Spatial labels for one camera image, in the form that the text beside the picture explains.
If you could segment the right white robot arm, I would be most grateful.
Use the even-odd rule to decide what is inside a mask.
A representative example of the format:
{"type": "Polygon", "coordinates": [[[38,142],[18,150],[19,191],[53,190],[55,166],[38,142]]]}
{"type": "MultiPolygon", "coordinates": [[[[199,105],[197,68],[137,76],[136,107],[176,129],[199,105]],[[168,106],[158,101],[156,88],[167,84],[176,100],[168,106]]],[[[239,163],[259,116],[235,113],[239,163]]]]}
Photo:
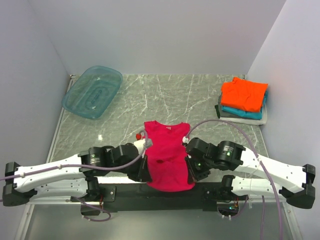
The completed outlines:
{"type": "Polygon", "coordinates": [[[223,176],[214,191],[218,201],[248,195],[272,196],[277,194],[289,205],[300,209],[311,209],[316,198],[313,186],[316,168],[313,165],[290,165],[262,156],[232,141],[221,141],[218,145],[207,143],[197,137],[183,137],[187,156],[188,183],[206,179],[212,169],[235,171],[247,177],[223,176]]]}

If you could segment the magenta t-shirt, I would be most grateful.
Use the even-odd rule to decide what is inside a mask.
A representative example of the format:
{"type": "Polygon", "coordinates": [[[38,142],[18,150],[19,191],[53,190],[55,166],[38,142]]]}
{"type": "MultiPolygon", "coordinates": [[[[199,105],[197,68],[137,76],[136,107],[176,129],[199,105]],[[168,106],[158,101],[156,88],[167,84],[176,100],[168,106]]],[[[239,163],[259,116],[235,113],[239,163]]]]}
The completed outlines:
{"type": "Polygon", "coordinates": [[[147,167],[151,181],[147,185],[161,192],[182,192],[191,190],[195,184],[188,183],[187,156],[183,137],[190,131],[190,125],[164,125],[156,120],[146,121],[144,129],[152,146],[146,150],[147,167]]]}

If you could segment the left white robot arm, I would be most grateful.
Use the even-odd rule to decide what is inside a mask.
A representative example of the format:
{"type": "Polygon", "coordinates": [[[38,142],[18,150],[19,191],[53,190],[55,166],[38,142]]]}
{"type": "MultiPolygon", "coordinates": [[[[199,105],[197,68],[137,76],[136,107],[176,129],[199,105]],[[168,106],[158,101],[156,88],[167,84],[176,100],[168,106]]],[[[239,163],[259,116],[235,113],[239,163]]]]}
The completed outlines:
{"type": "Polygon", "coordinates": [[[1,203],[15,207],[46,197],[73,197],[94,201],[100,194],[98,177],[110,172],[123,173],[135,182],[150,180],[147,172],[143,140],[117,147],[91,147],[71,157],[40,165],[21,166],[16,162],[5,165],[5,182],[1,203]]]}

